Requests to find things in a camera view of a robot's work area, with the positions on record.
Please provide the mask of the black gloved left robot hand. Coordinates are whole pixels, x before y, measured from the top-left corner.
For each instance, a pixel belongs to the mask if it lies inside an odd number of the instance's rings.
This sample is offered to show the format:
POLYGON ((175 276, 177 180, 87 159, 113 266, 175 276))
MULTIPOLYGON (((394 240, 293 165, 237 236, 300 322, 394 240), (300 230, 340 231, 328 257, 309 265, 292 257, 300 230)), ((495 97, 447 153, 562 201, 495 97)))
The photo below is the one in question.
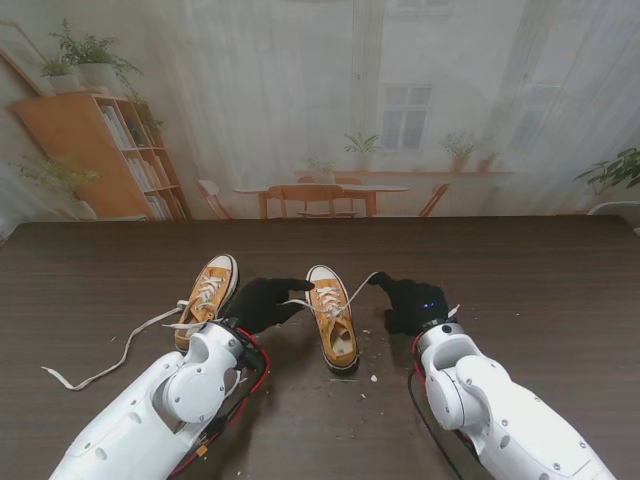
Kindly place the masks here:
POLYGON ((257 278, 247 283, 226 310, 223 322, 255 335, 287 322, 305 306, 289 303, 291 292, 309 292, 312 282, 295 278, 257 278))

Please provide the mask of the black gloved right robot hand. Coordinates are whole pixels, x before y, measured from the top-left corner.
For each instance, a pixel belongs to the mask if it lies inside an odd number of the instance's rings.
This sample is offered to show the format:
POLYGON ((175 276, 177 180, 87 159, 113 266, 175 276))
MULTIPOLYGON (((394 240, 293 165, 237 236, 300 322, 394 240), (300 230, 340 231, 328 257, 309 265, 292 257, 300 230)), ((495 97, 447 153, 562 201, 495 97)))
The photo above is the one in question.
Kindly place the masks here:
POLYGON ((379 286, 389 298, 391 308, 384 312, 384 327, 391 335, 417 337, 442 324, 457 322, 438 286, 394 280, 385 272, 373 275, 368 284, 379 286))

